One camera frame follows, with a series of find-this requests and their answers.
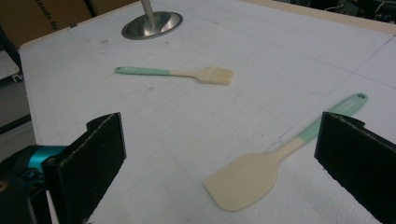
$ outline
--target silver stand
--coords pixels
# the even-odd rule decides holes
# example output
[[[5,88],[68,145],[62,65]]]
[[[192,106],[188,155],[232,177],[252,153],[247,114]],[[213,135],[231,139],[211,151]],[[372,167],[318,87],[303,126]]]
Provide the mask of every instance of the silver stand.
[[[141,0],[145,15],[129,22],[122,29],[128,39],[150,39],[174,31],[183,17],[176,12],[153,12],[149,0]]]

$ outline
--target round metal base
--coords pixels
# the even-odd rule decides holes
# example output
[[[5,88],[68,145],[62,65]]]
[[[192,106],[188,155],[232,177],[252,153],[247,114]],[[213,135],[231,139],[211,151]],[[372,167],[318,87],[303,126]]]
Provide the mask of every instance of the round metal base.
[[[183,22],[176,12],[153,12],[153,17],[140,16],[122,29],[122,35],[128,39],[150,39],[174,31]]]

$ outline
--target table surface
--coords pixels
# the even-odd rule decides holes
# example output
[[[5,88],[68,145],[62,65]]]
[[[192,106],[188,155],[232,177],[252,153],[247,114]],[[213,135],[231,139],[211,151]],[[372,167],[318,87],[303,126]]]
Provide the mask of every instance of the table surface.
[[[85,124],[121,112],[127,159],[90,222],[377,223],[314,158],[316,140],[283,160],[273,189],[227,212],[203,180],[238,156],[281,146],[356,92],[356,116],[396,142],[392,34],[236,0],[162,0],[184,21],[150,40],[122,37],[140,3],[20,49],[35,138],[67,146]],[[114,73],[118,66],[233,69],[230,86]]]

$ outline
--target mint green handle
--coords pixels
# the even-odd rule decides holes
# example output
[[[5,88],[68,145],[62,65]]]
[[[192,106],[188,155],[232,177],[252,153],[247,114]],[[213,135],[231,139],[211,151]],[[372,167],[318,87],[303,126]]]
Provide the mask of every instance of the mint green handle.
[[[329,112],[345,116],[352,116],[367,102],[368,99],[369,97],[365,93],[356,93],[332,107]],[[305,143],[311,141],[313,138],[318,136],[320,122],[321,118],[315,120],[297,136],[302,138]]]
[[[170,76],[169,70],[143,68],[143,67],[118,67],[116,73],[128,75],[150,75],[150,76]]]

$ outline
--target cardboard box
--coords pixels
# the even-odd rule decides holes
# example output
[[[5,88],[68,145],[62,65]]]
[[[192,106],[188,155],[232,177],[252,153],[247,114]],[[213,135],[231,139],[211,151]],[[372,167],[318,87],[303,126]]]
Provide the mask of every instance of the cardboard box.
[[[99,16],[119,7],[137,2],[138,0],[86,0],[87,6],[93,16]]]
[[[0,6],[0,24],[17,48],[91,17],[81,0],[7,0]]]

